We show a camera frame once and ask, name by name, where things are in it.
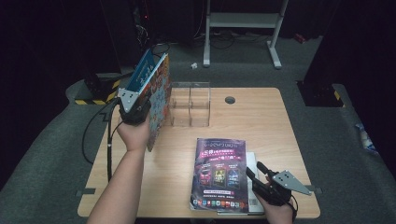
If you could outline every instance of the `wire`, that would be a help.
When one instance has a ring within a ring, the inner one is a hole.
[[[172,43],[161,43],[161,44],[156,44],[156,45],[152,46],[152,47],[151,47],[152,55],[155,55],[155,56],[161,58],[160,55],[162,55],[162,54],[164,54],[165,52],[167,52],[167,51],[171,48],[171,44],[172,44]],[[155,50],[155,48],[157,48],[158,46],[166,46],[167,48],[166,48],[165,50],[163,50],[163,51],[160,51],[160,52],[155,53],[154,50]]]
[[[108,107],[109,105],[111,105],[111,103],[112,103],[113,101],[114,101],[114,99],[112,99],[107,105],[103,106],[98,112],[96,112],[95,115],[93,115],[93,117],[90,119],[90,121],[88,122],[87,126],[85,127],[84,134],[82,135],[82,140],[81,140],[81,152],[82,152],[82,155],[83,155],[85,161],[87,161],[87,162],[90,163],[90,164],[93,164],[93,161],[89,160],[88,157],[87,157],[87,155],[86,155],[86,153],[85,153],[85,146],[84,146],[84,143],[85,143],[85,136],[87,135],[88,128],[90,127],[91,123],[92,123],[93,120],[96,118],[96,116],[98,116],[106,107]]]
[[[201,14],[201,20],[199,22],[199,26],[197,29],[197,32],[195,33],[195,35],[193,36],[194,38],[199,34],[200,30],[201,30],[201,26],[202,26],[202,21],[204,20],[204,14],[205,14],[205,0],[202,0],[202,14]]]
[[[291,203],[286,202],[285,200],[283,200],[282,195],[280,194],[280,192],[279,192],[276,188],[273,188],[273,190],[274,190],[274,192],[277,194],[278,198],[279,198],[283,203],[287,204],[287,205],[291,208],[291,211],[293,212],[292,222],[294,222],[294,219],[297,217],[297,212],[298,212],[298,203],[297,203],[296,198],[294,198],[294,196],[293,196],[292,194],[290,195],[290,196],[294,199],[294,201],[296,202],[296,208],[294,208],[294,206],[293,206]]]
[[[132,73],[133,72],[129,72],[129,73],[117,76],[117,77],[101,77],[100,79],[103,81],[117,81],[117,80],[121,80],[125,77],[129,77]]]
[[[142,49],[143,47],[146,46],[148,42],[149,33],[146,30],[146,28],[141,25],[136,25],[136,30],[137,30],[137,41],[139,41],[140,48]]]
[[[112,141],[113,141],[113,134],[111,133],[111,120],[113,118],[113,112],[116,105],[119,103],[119,99],[117,98],[116,103],[111,106],[109,115],[108,115],[108,123],[107,123],[107,180],[110,181],[112,176],[111,166],[112,166],[112,157],[111,157],[111,150],[112,150]]]
[[[124,122],[124,121],[122,120],[122,121],[117,125],[117,127],[113,130],[113,133],[111,134],[111,139],[113,139],[114,133],[116,132],[116,130],[120,127],[120,125],[121,125],[123,122]]]
[[[243,39],[245,37],[254,37],[254,38],[246,40],[246,39]],[[257,35],[257,36],[253,36],[253,35],[239,35],[239,36],[235,37],[235,42],[237,42],[237,43],[256,43],[256,42],[266,41],[270,37],[271,37],[270,35]]]
[[[210,46],[213,47],[214,49],[227,49],[227,48],[231,47],[233,45],[233,43],[235,42],[235,38],[232,35],[220,35],[219,37],[217,37],[217,40],[218,41],[210,41]],[[225,47],[218,47],[213,44],[215,42],[224,42],[224,41],[231,41],[231,43],[229,45],[226,45]]]
[[[223,1],[221,2],[220,12],[222,12],[222,10],[223,10],[224,2],[225,2],[225,0],[223,0]]]

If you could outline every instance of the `magazine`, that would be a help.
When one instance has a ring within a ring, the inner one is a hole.
[[[257,172],[256,166],[256,156],[254,152],[247,151],[247,167],[255,174],[255,176],[259,176]],[[248,213],[232,213],[232,212],[221,212],[219,211],[219,215],[264,215],[264,208],[262,204],[257,199],[256,195],[253,192],[253,182],[251,179],[247,179],[247,192],[248,192]]]
[[[191,209],[247,214],[246,142],[198,138],[191,188]]]
[[[169,57],[164,54],[155,63],[151,50],[148,49],[137,65],[131,79],[125,88],[127,91],[137,93],[136,101],[143,101],[148,91],[151,102],[150,116],[150,138],[148,140],[148,151],[154,148],[155,140],[166,117],[167,107],[171,95],[171,82],[169,78]]]

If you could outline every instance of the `book cover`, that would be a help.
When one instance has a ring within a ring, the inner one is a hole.
[[[147,50],[127,85],[128,91],[137,92],[137,101],[141,102],[150,91],[151,109],[150,116],[150,138],[148,140],[148,151],[154,148],[160,129],[166,117],[167,107],[171,95],[171,81],[169,78],[169,57],[164,54],[155,63],[151,50]]]
[[[191,188],[192,210],[248,213],[246,142],[198,138]]]

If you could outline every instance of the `dark background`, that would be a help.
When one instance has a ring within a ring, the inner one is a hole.
[[[1,187],[40,132],[69,104],[66,88],[87,74],[122,73],[116,47],[121,40],[111,38],[114,33],[108,30],[101,2],[83,2],[1,2],[1,111],[6,120],[2,125],[5,144],[0,152]],[[280,1],[268,2],[263,7],[262,0],[213,0],[212,9],[278,11]],[[157,42],[157,37],[191,44],[194,35],[205,29],[205,17],[199,25],[205,9],[205,1],[204,6],[202,3],[136,0],[123,4],[128,4],[131,17],[135,17],[136,7],[140,10],[138,23],[147,27],[151,38],[143,47],[147,48]],[[338,4],[335,0],[290,1],[280,36],[300,34],[309,39],[324,35],[305,79],[320,85],[339,82],[346,86],[375,146],[395,173],[391,156],[396,125],[392,117],[396,114],[396,73],[391,16],[395,4],[364,0]],[[133,48],[137,46],[135,40],[131,43]],[[136,58],[141,51],[135,51]]]

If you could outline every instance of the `clear acrylic box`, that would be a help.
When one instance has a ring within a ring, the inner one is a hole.
[[[172,126],[209,126],[209,82],[173,82],[169,116]]]

